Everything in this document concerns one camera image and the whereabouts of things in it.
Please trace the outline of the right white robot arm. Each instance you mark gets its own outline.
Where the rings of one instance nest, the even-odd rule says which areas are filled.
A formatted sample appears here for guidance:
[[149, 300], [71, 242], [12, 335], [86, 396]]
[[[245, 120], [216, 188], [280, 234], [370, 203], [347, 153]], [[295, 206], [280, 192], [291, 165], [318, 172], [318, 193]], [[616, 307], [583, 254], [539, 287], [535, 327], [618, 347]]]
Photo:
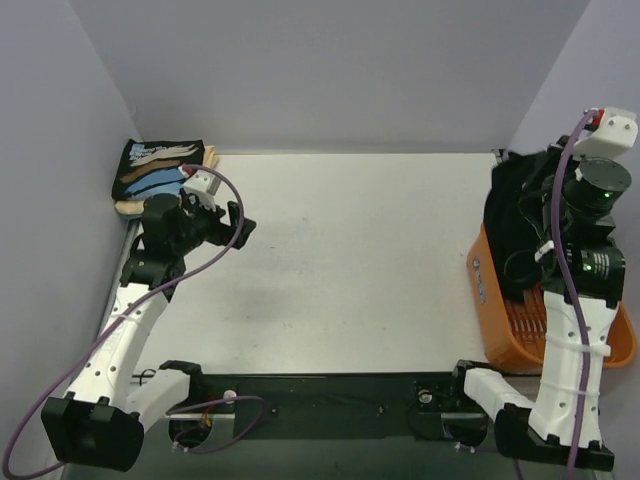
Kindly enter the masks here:
[[557, 154], [496, 165], [467, 271], [486, 362], [461, 362], [446, 385], [475, 403], [508, 458], [611, 471], [599, 426], [600, 383], [618, 345], [626, 262], [614, 203], [629, 172], [603, 158]]

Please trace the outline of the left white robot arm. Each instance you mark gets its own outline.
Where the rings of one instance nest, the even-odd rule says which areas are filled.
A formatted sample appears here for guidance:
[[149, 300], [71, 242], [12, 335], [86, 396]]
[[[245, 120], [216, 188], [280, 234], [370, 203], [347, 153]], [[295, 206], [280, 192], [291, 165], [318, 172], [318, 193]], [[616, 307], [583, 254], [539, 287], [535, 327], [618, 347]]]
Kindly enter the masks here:
[[57, 460], [121, 472], [131, 469], [147, 431], [172, 407], [199, 409], [205, 386], [195, 364], [160, 367], [136, 392], [130, 378], [177, 286], [194, 276], [186, 256], [204, 243], [223, 253], [241, 249], [256, 223], [240, 198], [225, 208], [206, 193], [148, 198], [140, 231], [123, 265], [110, 319], [61, 398], [49, 397], [41, 421]]

